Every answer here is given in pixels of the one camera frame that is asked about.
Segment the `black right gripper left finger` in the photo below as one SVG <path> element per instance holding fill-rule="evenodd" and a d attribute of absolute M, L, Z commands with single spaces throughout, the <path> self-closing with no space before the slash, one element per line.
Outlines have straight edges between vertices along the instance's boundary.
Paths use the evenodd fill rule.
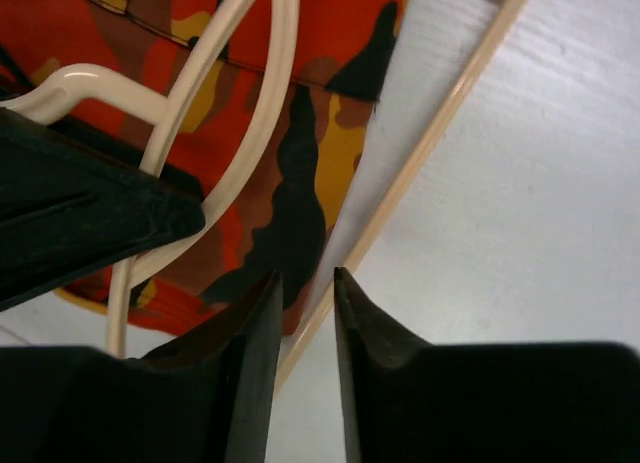
<path fill-rule="evenodd" d="M 5 462 L 261 462 L 282 334 L 270 273 L 140 358 L 82 346 L 1 352 Z"/>

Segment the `orange camouflage trousers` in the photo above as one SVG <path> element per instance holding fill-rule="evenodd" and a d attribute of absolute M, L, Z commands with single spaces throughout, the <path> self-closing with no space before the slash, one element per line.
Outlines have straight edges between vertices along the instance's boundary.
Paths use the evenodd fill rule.
<path fill-rule="evenodd" d="M 167 93 L 223 0 L 1 0 L 3 91 L 74 63 Z M 300 0 L 287 96 L 274 133 L 226 213 L 132 289 L 132 325 L 179 336 L 283 277 L 283 331 L 296 331 L 362 156 L 408 0 Z M 163 177 L 210 192 L 248 128 L 266 65 L 271 0 L 256 0 L 205 77 Z"/>

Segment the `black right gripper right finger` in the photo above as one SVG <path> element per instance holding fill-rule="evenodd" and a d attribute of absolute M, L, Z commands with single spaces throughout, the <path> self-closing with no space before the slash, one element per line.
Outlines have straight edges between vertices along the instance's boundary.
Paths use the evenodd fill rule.
<path fill-rule="evenodd" d="M 635 462 L 639 355 L 615 342 L 434 345 L 334 272 L 350 462 Z"/>

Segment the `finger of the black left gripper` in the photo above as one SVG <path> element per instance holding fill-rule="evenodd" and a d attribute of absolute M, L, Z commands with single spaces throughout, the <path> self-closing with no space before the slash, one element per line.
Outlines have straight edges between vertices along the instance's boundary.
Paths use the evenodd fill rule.
<path fill-rule="evenodd" d="M 1 112 L 1 308 L 199 232 L 199 201 Z"/>

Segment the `beige wooden hanger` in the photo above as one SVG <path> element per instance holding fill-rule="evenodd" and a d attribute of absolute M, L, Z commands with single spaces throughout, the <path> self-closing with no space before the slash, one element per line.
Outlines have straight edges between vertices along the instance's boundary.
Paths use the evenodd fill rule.
<path fill-rule="evenodd" d="M 1 0 L 1 306 L 181 336 L 268 271 L 292 369 L 408 0 Z"/>

